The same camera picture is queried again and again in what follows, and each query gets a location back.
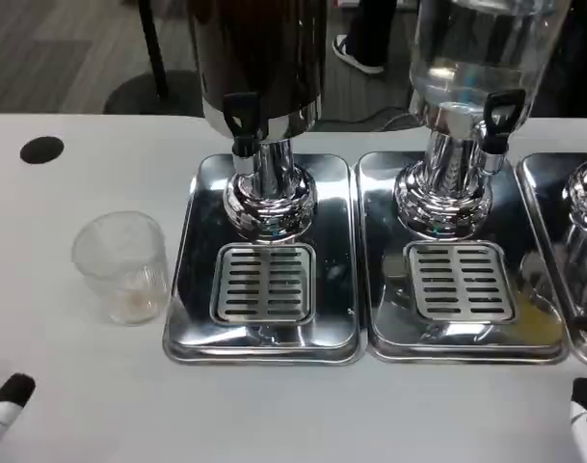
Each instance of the drip tray grate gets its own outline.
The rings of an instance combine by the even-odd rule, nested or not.
[[[515,304],[493,243],[416,241],[405,248],[419,312],[437,321],[508,321]]]
[[[307,245],[226,245],[216,262],[212,317],[229,324],[308,321],[313,281]]]

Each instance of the plastic cup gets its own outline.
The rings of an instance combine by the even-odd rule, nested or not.
[[[146,323],[169,304],[165,237],[141,212],[112,212],[90,222],[74,240],[72,261],[117,323]]]

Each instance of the white tabletop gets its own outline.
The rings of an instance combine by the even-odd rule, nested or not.
[[[65,152],[19,160],[42,135]],[[298,152],[350,162],[423,150],[425,129],[307,134]],[[70,262],[82,225],[139,209],[179,244],[190,179],[230,141],[206,122],[166,117],[0,116],[0,385],[37,380],[0,443],[0,462],[83,463],[577,461],[570,434],[574,358],[552,367],[388,365],[182,367],[161,348],[164,316],[138,328],[97,315]],[[586,150],[587,121],[530,121],[510,158]]]

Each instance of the beverage dispenser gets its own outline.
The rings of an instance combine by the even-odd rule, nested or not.
[[[509,139],[569,0],[420,0],[411,112],[424,152],[357,167],[371,348],[386,361],[549,363],[561,318],[521,264],[536,249]]]
[[[350,169],[295,155],[321,114],[327,0],[189,0],[205,118],[165,330],[182,363],[345,364],[360,322]]]

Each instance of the gray carpet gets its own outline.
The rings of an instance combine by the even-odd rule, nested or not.
[[[167,69],[196,70],[183,0],[152,5]],[[346,31],[350,14],[331,9],[329,43]],[[414,14],[398,14],[381,77],[368,77],[328,51],[320,127],[376,129],[402,113],[413,33]],[[133,0],[0,0],[0,113],[98,114],[119,85],[147,71]]]

